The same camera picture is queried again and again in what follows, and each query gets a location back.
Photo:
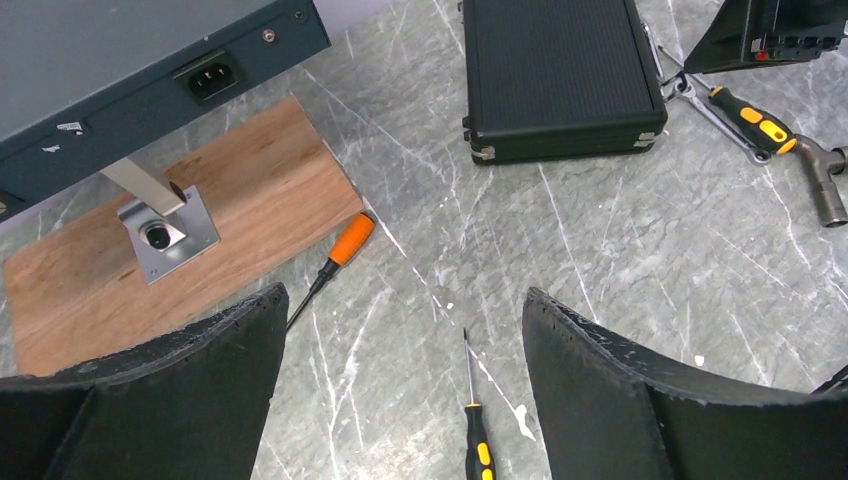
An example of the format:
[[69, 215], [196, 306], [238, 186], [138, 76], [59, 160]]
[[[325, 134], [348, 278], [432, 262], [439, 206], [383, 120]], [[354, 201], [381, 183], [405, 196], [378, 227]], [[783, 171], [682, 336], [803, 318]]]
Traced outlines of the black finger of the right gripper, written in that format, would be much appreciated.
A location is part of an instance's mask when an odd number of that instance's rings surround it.
[[727, 0], [709, 28], [684, 61], [688, 74], [713, 74], [749, 69], [749, 20], [752, 1]]

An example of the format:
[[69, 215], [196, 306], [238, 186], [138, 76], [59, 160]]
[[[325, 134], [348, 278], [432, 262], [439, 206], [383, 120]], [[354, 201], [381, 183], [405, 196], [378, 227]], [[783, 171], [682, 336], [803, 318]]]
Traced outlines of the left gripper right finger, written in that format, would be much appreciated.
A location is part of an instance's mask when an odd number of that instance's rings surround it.
[[525, 298], [527, 370], [555, 479], [843, 479], [847, 374], [811, 393], [657, 353], [547, 293]]

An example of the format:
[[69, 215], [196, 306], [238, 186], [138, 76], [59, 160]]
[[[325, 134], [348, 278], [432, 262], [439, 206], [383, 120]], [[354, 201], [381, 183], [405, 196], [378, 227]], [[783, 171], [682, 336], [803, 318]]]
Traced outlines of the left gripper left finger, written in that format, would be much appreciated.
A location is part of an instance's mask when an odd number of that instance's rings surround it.
[[50, 376], [1, 382], [5, 479], [247, 479], [284, 355], [273, 283], [221, 312]]

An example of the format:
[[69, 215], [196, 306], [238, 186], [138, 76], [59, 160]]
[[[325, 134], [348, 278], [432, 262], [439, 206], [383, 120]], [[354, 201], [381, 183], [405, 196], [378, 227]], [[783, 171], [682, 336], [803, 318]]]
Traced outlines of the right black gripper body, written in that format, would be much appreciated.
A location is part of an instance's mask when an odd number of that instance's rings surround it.
[[846, 38], [844, 0], [754, 1], [745, 59], [756, 67], [810, 62], [837, 50]]

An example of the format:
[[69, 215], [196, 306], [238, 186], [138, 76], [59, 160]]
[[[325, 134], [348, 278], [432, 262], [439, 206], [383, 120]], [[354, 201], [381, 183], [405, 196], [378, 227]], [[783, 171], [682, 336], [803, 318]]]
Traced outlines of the black poker chip case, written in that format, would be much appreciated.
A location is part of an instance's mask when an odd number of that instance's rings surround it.
[[668, 114], [636, 4], [464, 1], [468, 113], [478, 165], [644, 153]]

